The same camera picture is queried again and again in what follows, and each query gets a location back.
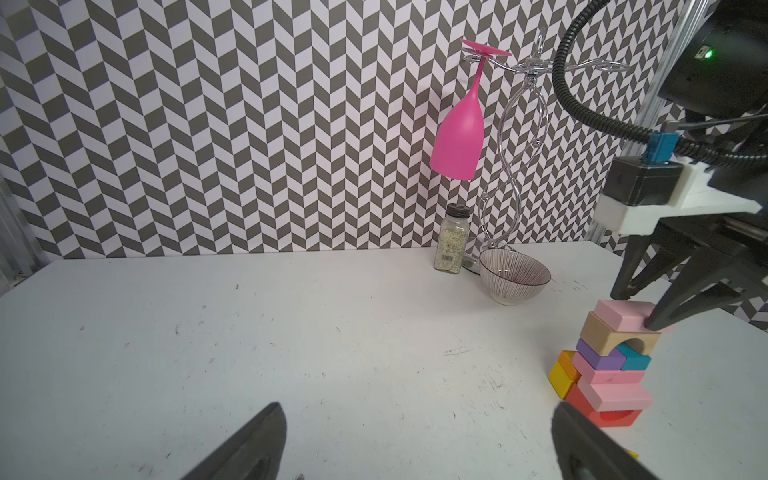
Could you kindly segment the yellow half-round wood block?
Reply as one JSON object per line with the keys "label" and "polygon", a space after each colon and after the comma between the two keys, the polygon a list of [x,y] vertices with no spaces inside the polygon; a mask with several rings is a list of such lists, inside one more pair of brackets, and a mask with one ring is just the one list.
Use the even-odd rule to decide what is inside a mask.
{"label": "yellow half-round wood block", "polygon": [[556,362],[553,365],[553,368],[548,375],[548,380],[558,397],[562,400],[567,397],[575,383],[575,381],[568,376],[567,372],[559,362]]}

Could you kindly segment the natural wood block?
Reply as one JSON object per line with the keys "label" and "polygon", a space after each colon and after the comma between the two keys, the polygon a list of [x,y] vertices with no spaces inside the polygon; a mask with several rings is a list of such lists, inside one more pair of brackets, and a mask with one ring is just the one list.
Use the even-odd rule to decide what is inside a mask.
{"label": "natural wood block", "polygon": [[659,332],[618,332],[611,329],[594,312],[590,312],[580,333],[593,350],[601,356],[607,356],[621,343],[626,343],[642,355],[650,356],[659,342]]}

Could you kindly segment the red arch wood block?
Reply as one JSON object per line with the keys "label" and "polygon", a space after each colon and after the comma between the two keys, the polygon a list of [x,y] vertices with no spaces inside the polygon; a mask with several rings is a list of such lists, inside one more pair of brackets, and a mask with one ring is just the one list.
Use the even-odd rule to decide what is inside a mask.
{"label": "red arch wood block", "polygon": [[577,385],[570,389],[565,401],[601,428],[629,427],[642,413],[641,410],[597,411],[591,406]]}

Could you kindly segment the orange wood block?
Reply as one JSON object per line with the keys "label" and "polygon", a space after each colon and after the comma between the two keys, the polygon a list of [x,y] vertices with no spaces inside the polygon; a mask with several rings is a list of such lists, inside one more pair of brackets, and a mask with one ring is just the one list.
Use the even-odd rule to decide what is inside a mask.
{"label": "orange wood block", "polygon": [[558,363],[560,367],[563,369],[568,379],[572,382],[577,382],[581,377],[581,374],[573,365],[573,357],[575,354],[576,351],[563,350],[558,356]]}

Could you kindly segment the pink rectangular wood block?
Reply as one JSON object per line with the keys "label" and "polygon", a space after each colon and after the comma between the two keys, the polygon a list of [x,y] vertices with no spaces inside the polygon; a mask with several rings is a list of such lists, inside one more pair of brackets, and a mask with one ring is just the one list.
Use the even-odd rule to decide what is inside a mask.
{"label": "pink rectangular wood block", "polygon": [[574,354],[572,364],[585,382],[590,384],[640,383],[645,376],[645,371],[596,370],[579,352]]}

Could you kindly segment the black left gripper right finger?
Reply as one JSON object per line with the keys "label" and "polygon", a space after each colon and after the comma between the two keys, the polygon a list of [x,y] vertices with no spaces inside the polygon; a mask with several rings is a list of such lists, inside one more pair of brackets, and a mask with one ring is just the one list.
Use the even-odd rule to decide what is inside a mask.
{"label": "black left gripper right finger", "polygon": [[555,408],[551,434],[563,479],[656,479],[569,403]]}

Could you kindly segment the pink half-round wood block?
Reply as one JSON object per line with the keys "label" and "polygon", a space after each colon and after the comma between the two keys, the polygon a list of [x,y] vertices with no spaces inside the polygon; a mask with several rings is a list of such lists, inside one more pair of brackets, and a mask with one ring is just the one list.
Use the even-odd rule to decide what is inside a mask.
{"label": "pink half-round wood block", "polygon": [[598,412],[643,410],[653,402],[651,393],[641,383],[577,383],[592,409]]}

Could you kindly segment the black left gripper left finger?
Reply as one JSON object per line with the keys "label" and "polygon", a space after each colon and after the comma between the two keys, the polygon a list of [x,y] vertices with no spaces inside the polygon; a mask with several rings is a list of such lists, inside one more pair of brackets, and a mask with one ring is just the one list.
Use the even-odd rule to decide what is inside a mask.
{"label": "black left gripper left finger", "polygon": [[276,479],[287,439],[282,406],[272,402],[190,470],[183,480]]}

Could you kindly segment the purple wood cube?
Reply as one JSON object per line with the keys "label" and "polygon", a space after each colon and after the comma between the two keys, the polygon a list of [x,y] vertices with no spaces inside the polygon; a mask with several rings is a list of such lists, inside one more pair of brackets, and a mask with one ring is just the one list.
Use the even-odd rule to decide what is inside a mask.
{"label": "purple wood cube", "polygon": [[576,349],[595,370],[622,370],[626,362],[626,357],[618,349],[613,349],[607,356],[601,356],[583,339],[578,340]]}

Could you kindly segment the teal wood cube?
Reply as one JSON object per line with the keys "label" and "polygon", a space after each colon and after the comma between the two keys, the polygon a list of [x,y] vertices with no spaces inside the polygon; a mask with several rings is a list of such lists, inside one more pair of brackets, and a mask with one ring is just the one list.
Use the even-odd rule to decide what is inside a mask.
{"label": "teal wood cube", "polygon": [[616,350],[625,358],[622,371],[645,371],[651,362],[650,356],[638,353],[626,343],[619,344]]}

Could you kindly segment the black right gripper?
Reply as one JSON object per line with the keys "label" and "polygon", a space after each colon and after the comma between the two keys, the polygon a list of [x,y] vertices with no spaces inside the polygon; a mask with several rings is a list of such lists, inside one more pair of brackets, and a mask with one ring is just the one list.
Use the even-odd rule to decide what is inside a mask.
{"label": "black right gripper", "polygon": [[[647,330],[767,295],[767,169],[717,170],[710,185],[756,201],[760,211],[663,218],[652,235],[629,237],[614,300],[631,299],[690,257],[643,322]],[[651,245],[658,250],[637,273]]]}

